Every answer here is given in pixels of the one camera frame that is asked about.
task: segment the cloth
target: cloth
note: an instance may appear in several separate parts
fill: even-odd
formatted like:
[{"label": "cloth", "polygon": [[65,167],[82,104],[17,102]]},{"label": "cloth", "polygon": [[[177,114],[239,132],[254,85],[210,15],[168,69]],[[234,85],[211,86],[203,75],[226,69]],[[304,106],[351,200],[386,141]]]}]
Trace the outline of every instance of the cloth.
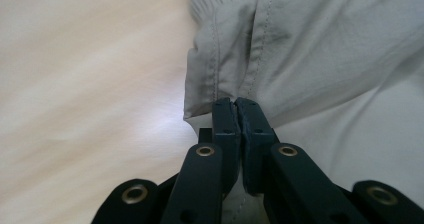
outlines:
[{"label": "cloth", "polygon": [[252,99],[280,140],[305,149],[336,184],[381,181],[424,207],[423,6],[191,0],[199,31],[184,118],[197,131],[211,126],[213,101]]}]

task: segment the fabric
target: fabric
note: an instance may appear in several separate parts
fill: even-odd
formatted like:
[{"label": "fabric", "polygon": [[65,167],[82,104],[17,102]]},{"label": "fabric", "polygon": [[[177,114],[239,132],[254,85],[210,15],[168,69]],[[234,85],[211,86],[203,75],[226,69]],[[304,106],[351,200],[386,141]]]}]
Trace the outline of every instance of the fabric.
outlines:
[{"label": "fabric", "polygon": [[424,207],[423,6],[191,0],[184,118],[197,131],[213,101],[252,99],[336,184],[381,181]]}]

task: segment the wood grain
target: wood grain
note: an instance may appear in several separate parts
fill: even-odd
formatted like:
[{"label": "wood grain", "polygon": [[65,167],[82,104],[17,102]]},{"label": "wood grain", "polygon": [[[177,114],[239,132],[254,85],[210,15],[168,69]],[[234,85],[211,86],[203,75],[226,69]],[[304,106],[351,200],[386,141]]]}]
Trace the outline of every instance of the wood grain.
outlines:
[{"label": "wood grain", "polygon": [[0,0],[0,223],[89,223],[179,171],[187,0]]}]

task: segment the light wood table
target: light wood table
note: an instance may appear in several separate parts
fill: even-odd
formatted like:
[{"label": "light wood table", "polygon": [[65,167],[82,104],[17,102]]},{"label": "light wood table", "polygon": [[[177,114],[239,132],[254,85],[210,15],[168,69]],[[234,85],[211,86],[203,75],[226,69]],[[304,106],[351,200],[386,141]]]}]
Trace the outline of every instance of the light wood table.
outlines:
[{"label": "light wood table", "polygon": [[89,223],[177,173],[195,32],[188,0],[0,0],[0,223]]}]

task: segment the metal rivet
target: metal rivet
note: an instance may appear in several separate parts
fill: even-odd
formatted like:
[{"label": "metal rivet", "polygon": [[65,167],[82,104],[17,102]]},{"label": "metal rivet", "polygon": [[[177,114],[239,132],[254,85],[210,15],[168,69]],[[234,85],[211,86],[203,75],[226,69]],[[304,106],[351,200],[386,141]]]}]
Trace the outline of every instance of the metal rivet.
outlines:
[{"label": "metal rivet", "polygon": [[203,146],[197,148],[196,153],[199,156],[211,156],[215,153],[215,150],[212,147]]},{"label": "metal rivet", "polygon": [[[139,191],[137,195],[131,195],[131,192]],[[129,187],[127,190],[122,193],[122,201],[127,204],[136,204],[143,201],[147,197],[148,191],[147,188],[141,184],[134,185]]]},{"label": "metal rivet", "polygon": [[278,151],[285,156],[296,156],[297,151],[293,147],[283,146],[278,149]]},{"label": "metal rivet", "polygon": [[386,206],[393,206],[398,203],[398,199],[395,195],[378,186],[368,187],[367,194],[374,200]]}]

